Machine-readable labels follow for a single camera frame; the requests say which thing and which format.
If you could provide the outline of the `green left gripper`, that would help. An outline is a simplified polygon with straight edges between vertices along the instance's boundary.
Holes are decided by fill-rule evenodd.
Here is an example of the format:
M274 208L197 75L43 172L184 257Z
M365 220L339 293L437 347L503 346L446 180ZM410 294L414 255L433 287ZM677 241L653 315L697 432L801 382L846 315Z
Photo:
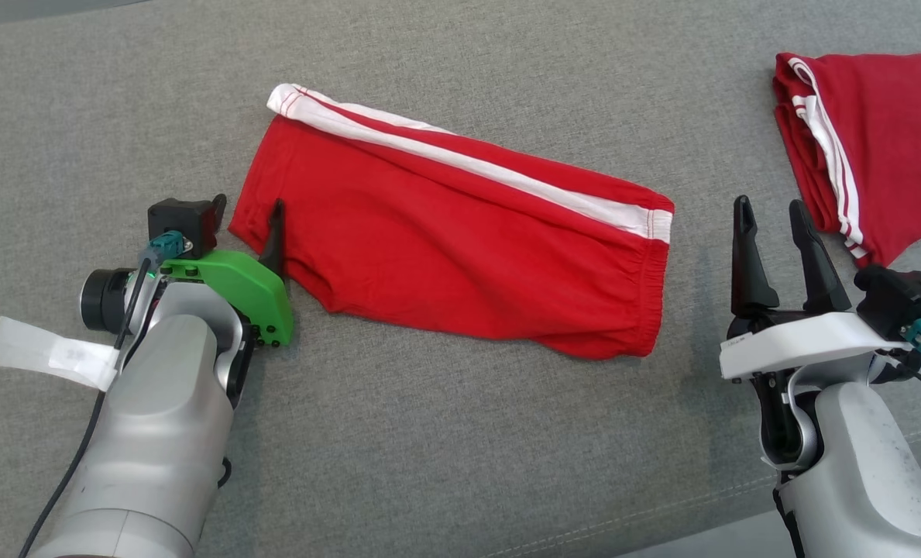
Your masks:
M223 193L209 201L208 229L219 233L228 205ZM160 271L173 279L201 282L232 305L259 329L267 345L290 345L294 335L294 313L284 282L284 201L273 203L268 234L258 261L233 250L212 250L199 259L167 259Z

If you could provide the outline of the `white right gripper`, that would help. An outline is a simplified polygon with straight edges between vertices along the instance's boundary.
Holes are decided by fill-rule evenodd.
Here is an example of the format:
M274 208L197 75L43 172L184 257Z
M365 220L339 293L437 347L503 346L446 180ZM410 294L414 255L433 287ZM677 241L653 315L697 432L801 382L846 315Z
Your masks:
M913 347L882 338L859 315L844 313L852 301L804 201L790 202L789 220L805 282L802 310L824 315L726 340L720 370L726 381L753 381L761 396L762 459L772 467L811 467L817 461L820 428L798 404L798 396L842 384L867 388L891 352ZM757 233L753 205L747 195L739 195L734 201L730 311L741 319L780 304L762 265Z

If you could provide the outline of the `red white baseball jersey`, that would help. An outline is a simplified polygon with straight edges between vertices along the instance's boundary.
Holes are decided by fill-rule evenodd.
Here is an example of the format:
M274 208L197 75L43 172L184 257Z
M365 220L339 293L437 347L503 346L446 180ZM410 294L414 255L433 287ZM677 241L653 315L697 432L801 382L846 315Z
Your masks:
M784 52L775 119L801 197L859 267L921 240L921 53Z

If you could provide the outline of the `red shorts with white stripe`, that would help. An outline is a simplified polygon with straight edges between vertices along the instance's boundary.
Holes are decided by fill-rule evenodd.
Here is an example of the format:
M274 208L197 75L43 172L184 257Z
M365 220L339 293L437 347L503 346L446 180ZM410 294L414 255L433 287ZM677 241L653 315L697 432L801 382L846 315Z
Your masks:
M673 202L633 181L279 84L229 229L329 313L646 357Z

